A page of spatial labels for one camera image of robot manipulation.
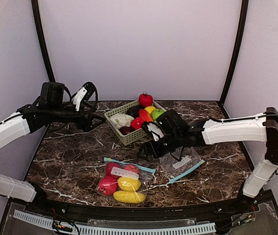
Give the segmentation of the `green perforated plastic basket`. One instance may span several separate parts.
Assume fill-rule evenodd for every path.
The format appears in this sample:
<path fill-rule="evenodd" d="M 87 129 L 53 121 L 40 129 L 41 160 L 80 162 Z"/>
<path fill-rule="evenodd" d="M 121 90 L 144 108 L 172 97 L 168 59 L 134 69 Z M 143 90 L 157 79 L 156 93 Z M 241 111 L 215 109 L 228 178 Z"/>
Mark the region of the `green perforated plastic basket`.
<path fill-rule="evenodd" d="M 121 134 L 121 132 L 117 128 L 114 127 L 113 123 L 110 121 L 110 117 L 112 117 L 114 114 L 126 114 L 126 112 L 129 108 L 136 106 L 136 105 L 140 105 L 139 100 L 128 102 L 128 103 L 126 103 L 120 107 L 117 107 L 115 109 L 112 109 L 104 114 L 105 118 L 108 121 L 108 125 L 110 126 L 112 131 L 116 134 L 116 136 L 119 138 L 119 140 L 122 142 L 122 144 L 125 146 L 143 138 L 144 136 L 146 136 L 146 133 L 144 132 L 144 130 L 142 128 L 140 128 L 140 129 L 135 130 L 132 133 L 124 136 Z M 153 101 L 152 106 L 154 106 L 156 109 L 163 109 L 165 111 L 165 109 L 162 106 L 160 106 L 156 101 Z"/>

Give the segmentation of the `small clear zip bag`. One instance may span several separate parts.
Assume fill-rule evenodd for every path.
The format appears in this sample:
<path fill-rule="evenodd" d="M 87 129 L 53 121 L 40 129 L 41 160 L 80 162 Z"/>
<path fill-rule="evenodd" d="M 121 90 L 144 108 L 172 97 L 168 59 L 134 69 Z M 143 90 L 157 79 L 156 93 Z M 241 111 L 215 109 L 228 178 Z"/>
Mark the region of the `small clear zip bag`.
<path fill-rule="evenodd" d="M 180 147 L 159 159 L 162 171 L 172 184 L 196 170 L 205 161 L 194 148 Z"/>

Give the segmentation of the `orange pepper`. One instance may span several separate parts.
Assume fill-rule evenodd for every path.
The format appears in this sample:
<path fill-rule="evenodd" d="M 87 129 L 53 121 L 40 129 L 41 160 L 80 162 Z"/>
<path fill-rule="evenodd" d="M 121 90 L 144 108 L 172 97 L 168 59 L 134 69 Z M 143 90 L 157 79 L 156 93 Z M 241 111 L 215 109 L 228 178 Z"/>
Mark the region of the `orange pepper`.
<path fill-rule="evenodd" d="M 138 111 L 138 115 L 139 117 L 146 122 L 153 122 L 153 118 L 151 117 L 151 115 L 149 114 L 148 111 L 146 111 L 145 109 L 140 109 Z"/>

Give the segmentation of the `yellow lemon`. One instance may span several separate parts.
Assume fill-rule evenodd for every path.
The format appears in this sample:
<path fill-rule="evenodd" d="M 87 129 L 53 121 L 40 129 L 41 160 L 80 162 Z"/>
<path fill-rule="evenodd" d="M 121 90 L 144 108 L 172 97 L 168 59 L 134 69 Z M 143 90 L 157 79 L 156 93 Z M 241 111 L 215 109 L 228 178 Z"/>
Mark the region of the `yellow lemon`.
<path fill-rule="evenodd" d="M 141 186 L 141 182 L 139 180 L 135 180 L 128 177 L 120 177 L 117 180 L 117 183 L 121 190 L 130 192 L 137 191 Z"/>

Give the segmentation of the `large clear zip bag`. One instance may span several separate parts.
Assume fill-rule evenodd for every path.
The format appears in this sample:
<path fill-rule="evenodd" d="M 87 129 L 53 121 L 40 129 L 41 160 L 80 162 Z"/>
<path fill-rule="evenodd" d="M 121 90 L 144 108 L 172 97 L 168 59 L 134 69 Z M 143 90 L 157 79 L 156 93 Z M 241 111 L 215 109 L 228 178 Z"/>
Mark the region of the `large clear zip bag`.
<path fill-rule="evenodd" d="M 120 203 L 141 204 L 146 200 L 155 169 L 104 158 L 105 169 L 96 192 Z"/>

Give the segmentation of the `pink-red wrinkled fruit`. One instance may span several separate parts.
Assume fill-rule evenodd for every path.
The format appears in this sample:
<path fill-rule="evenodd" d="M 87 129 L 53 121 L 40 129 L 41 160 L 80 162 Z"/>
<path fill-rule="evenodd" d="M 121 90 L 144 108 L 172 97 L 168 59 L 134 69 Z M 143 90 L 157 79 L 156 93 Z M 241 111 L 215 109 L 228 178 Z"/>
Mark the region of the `pink-red wrinkled fruit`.
<path fill-rule="evenodd" d="M 118 179 L 119 176 L 116 176 L 116 175 L 113 175 L 111 173 L 112 169 L 116 167 L 116 168 L 123 168 L 119 163 L 115 163 L 115 162 L 109 162 L 106 164 L 106 167 L 105 167 L 105 175 L 106 176 L 110 176 L 114 179 Z"/>

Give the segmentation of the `yellow wrinkled banana-like fruit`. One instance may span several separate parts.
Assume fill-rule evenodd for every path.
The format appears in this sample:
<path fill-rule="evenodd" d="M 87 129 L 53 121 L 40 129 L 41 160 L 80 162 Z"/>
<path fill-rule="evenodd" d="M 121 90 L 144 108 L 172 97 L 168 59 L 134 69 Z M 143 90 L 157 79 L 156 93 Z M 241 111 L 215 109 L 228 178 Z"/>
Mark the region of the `yellow wrinkled banana-like fruit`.
<path fill-rule="evenodd" d="M 143 193 L 122 190 L 114 192 L 113 197 L 119 202 L 130 204 L 140 204 L 146 199 Z"/>

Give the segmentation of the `red apple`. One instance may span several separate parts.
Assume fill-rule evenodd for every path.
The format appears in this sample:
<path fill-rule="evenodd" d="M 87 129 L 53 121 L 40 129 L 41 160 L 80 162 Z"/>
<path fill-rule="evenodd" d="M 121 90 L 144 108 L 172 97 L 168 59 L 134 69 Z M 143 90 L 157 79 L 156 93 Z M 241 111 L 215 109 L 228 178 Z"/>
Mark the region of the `red apple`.
<path fill-rule="evenodd" d="M 118 188 L 117 180 L 111 176 L 103 177 L 98 183 L 98 191 L 103 195 L 112 195 Z"/>

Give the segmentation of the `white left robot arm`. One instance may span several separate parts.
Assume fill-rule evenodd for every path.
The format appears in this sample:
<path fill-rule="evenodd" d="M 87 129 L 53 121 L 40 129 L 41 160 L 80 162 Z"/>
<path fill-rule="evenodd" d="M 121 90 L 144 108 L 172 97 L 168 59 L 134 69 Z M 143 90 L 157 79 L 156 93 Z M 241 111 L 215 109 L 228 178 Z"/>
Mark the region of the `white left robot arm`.
<path fill-rule="evenodd" d="M 97 103 L 98 91 L 92 82 L 86 82 L 75 94 L 70 94 L 63 83 L 45 82 L 32 104 L 0 122 L 0 150 L 54 122 L 73 123 L 77 129 L 89 132 L 105 123 L 95 114 Z M 45 192 L 35 183 L 0 174 L 0 196 L 33 202 Z"/>

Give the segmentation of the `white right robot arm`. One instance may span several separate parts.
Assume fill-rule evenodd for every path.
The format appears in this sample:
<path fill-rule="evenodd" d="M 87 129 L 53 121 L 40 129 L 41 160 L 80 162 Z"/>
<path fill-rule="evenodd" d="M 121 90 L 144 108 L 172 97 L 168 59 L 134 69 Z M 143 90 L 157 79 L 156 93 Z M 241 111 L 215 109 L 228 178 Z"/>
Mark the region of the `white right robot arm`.
<path fill-rule="evenodd" d="M 137 153 L 137 158 L 146 161 L 161 158 L 179 148 L 225 142 L 264 142 L 266 152 L 243 184 L 241 193 L 245 197 L 255 198 L 271 177 L 278 174 L 278 112 L 274 107 L 253 116 L 209 118 L 191 124 L 171 109 L 156 121 L 145 121 L 142 128 L 153 138 L 142 144 Z"/>

